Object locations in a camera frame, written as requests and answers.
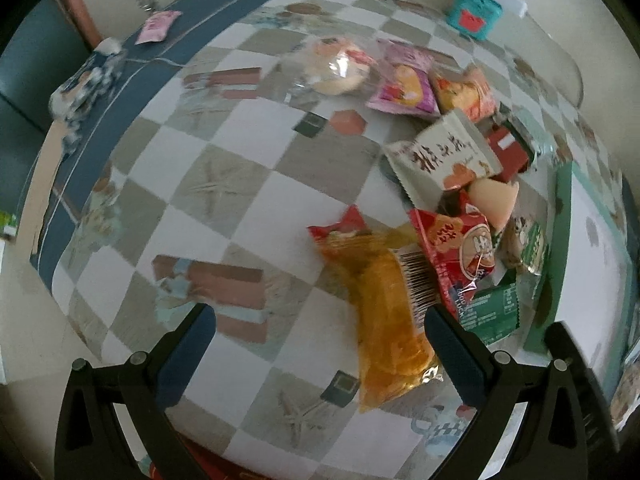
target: dark green package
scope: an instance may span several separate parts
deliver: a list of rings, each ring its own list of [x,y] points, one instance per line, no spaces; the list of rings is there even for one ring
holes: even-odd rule
[[[510,270],[497,286],[478,292],[460,325],[476,334],[485,345],[507,337],[520,326],[520,309],[516,295],[516,272]]]

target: screw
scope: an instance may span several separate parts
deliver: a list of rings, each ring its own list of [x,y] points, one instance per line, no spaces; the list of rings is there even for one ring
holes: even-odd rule
[[[556,370],[558,370],[560,372],[565,372],[566,371],[566,363],[564,361],[562,361],[562,359],[556,359],[554,361],[554,367],[556,368]]]
[[[146,361],[146,352],[135,352],[129,358],[129,362],[132,365],[141,365]]]
[[[71,369],[75,372],[79,372],[86,366],[86,361],[79,357],[71,363]]]
[[[511,356],[502,350],[499,350],[494,354],[494,359],[501,365],[507,365],[511,362]]]

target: teal container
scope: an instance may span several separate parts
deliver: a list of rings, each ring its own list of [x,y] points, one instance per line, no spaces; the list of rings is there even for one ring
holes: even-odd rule
[[[466,36],[486,40],[500,16],[502,6],[494,0],[455,0],[447,23]]]

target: starfish print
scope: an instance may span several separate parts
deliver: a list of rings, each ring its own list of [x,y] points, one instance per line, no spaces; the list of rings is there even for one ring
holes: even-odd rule
[[[229,175],[225,172],[216,171],[213,161],[209,161],[205,165],[205,178],[206,181],[203,184],[192,186],[188,189],[188,193],[191,194],[204,194],[206,196],[206,212],[207,216],[211,216],[213,208],[224,195],[238,195],[241,194],[237,191],[232,184],[229,184]]]
[[[278,400],[284,410],[284,420],[291,427],[291,445],[298,447],[309,430],[324,431],[324,426],[311,420],[313,412],[324,404],[324,400],[318,400],[311,406],[300,408],[283,391],[280,391]]]

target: pink snack package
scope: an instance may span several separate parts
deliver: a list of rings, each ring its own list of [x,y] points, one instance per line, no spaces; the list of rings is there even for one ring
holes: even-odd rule
[[[439,117],[427,76],[433,58],[410,44],[389,40],[378,40],[378,44],[384,52],[378,65],[382,79],[367,107],[390,114]]]
[[[171,27],[175,19],[181,14],[182,13],[179,10],[162,10],[161,12],[154,12],[146,19],[145,25],[143,25],[140,35],[136,40],[136,44],[164,40],[167,32],[169,31],[169,27]]]

